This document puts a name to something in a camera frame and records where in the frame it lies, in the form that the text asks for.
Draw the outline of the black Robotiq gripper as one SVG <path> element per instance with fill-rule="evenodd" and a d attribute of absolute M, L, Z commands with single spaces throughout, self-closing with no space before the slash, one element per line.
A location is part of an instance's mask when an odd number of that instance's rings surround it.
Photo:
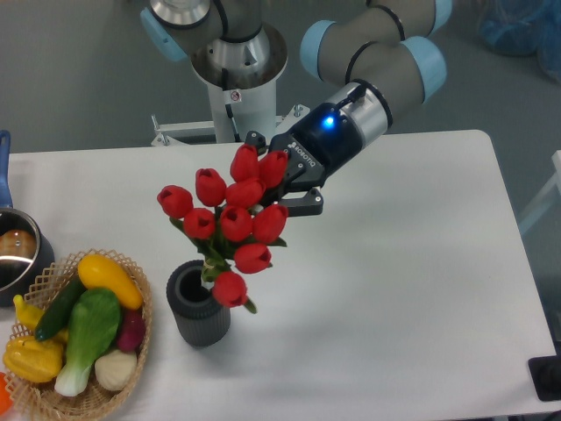
<path fill-rule="evenodd" d="M 362 136 L 354 123 L 333 103 L 322 103 L 288 131 L 273 137 L 271 144 L 257 131 L 249 131 L 245 144 L 257 154 L 282 151 L 288 154 L 283 180 L 286 192 L 306 191 L 301 197 L 281 198 L 273 203 L 284 206 L 290 217 L 318 216 L 323 213 L 319 188 L 326 179 L 358 154 Z"/>

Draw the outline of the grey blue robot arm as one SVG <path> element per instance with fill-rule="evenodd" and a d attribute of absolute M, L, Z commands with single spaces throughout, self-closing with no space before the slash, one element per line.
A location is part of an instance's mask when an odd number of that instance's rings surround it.
<path fill-rule="evenodd" d="M 259 2 L 151 1 L 140 20 L 162 55 L 189 60 L 206 84 L 217 142 L 288 154 L 262 204 L 306 216 L 321 213 L 320 188 L 331 175 L 442 87 L 446 64 L 430 35 L 451 10 L 448 1 L 370 1 L 347 24 L 314 23 L 302 38 L 302 66 L 337 92 L 283 121 L 275 100 L 287 45 Z"/>

